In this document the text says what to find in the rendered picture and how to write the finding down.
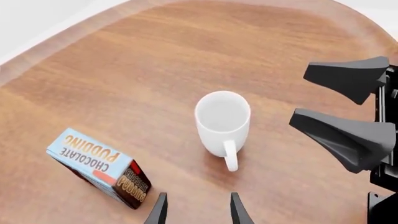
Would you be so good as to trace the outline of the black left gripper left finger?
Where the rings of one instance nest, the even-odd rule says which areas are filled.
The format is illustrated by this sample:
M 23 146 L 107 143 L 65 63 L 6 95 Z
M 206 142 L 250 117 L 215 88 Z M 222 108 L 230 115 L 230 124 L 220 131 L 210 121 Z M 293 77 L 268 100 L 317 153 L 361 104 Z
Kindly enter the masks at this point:
M 155 205 L 153 206 L 153 209 L 147 217 L 145 224 L 165 224 L 167 219 L 167 210 L 167 194 L 165 192 L 161 192 Z

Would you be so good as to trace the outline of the chocolate pudding box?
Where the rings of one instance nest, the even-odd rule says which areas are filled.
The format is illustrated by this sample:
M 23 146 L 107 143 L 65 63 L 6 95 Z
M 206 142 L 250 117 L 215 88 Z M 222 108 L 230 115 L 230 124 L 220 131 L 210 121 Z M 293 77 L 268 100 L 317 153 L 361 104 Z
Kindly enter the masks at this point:
M 79 178 L 130 208 L 137 209 L 152 187 L 130 156 L 67 128 L 46 153 Z

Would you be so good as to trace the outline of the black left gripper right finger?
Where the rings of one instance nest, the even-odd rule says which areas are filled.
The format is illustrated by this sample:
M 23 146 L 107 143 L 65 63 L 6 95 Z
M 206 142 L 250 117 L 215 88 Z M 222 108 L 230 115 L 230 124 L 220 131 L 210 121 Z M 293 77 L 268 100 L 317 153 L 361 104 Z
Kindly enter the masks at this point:
M 231 193 L 230 210 L 233 224 L 254 224 L 237 192 Z

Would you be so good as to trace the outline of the white mug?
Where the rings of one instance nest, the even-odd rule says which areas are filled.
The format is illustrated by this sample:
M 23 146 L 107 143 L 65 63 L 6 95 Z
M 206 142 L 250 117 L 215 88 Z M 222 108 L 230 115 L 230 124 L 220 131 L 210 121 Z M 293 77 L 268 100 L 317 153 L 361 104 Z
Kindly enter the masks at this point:
M 224 158 L 229 171 L 237 171 L 238 152 L 248 137 L 251 119 L 246 99 L 232 91 L 214 91 L 199 100 L 194 115 L 205 149 Z

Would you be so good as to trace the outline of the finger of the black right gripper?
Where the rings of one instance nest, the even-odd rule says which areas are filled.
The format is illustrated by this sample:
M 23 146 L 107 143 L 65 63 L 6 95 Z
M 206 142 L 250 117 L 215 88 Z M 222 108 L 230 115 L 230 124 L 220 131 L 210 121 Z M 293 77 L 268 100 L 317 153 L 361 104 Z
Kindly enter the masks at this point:
M 371 93 L 386 85 L 388 67 L 389 59 L 383 56 L 350 62 L 311 62 L 303 78 L 361 105 Z
M 319 143 L 347 171 L 355 174 L 377 167 L 396 146 L 393 123 L 353 121 L 297 108 L 289 124 Z

